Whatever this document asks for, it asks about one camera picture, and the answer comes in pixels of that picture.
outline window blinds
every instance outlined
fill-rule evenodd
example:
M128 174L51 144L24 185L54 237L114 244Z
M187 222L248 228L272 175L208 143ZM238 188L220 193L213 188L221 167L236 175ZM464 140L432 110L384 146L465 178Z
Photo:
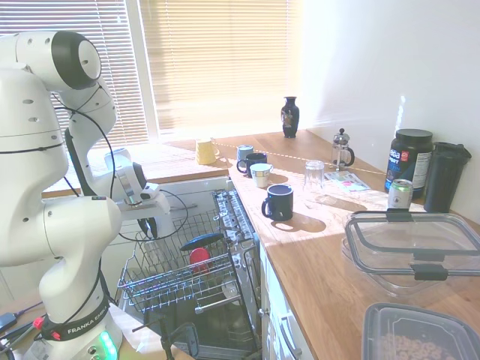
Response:
M160 132L279 131L299 80L299 2L139 0Z
M149 141L125 0L0 1L0 36L30 31L67 30L86 36L97 48L102 77L117 109L108 134L112 146ZM54 98L55 107L60 107ZM57 111L61 129L68 114ZM106 146L104 141L96 147Z

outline windowsill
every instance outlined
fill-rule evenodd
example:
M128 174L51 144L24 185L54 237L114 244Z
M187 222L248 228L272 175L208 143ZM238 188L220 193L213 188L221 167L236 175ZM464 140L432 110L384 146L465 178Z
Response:
M192 179L202 179L213 176L228 175L227 165L224 160L217 160L211 165L199 165L195 161L195 141L184 140L167 144L145 144L127 147L131 160L141 164L145 177L149 182L164 184L168 182L181 182ZM104 155L108 149L95 149L88 153L90 168L94 174L102 174L107 170ZM67 174L68 181L77 190L80 183L70 162ZM43 192L43 198L63 197L71 195L71 189L64 179Z

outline yellow mug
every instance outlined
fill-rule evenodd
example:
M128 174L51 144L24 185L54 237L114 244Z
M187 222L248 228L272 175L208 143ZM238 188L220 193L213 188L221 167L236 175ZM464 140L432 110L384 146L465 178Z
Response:
M217 146L213 145L213 139L198 139L195 146L195 158L199 165L209 165L217 161L220 154Z

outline dishwasher rack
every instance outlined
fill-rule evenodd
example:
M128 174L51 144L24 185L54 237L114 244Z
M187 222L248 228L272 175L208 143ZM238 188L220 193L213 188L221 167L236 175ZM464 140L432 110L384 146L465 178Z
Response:
M225 238L204 247L211 258L193 265L189 261L190 251L179 250L197 236L217 233L220 225L217 219L216 211L207 211L190 216L182 228L184 219L175 220L176 234L137 243L118 282L128 304L145 313L194 299L195 312L200 314L209 308L241 301Z

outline black vase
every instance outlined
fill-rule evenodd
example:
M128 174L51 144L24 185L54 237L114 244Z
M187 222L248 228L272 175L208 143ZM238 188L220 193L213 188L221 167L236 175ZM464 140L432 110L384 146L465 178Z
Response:
M293 138L299 129L300 109L295 105L295 96L285 97L285 106L282 107L283 134L286 138Z

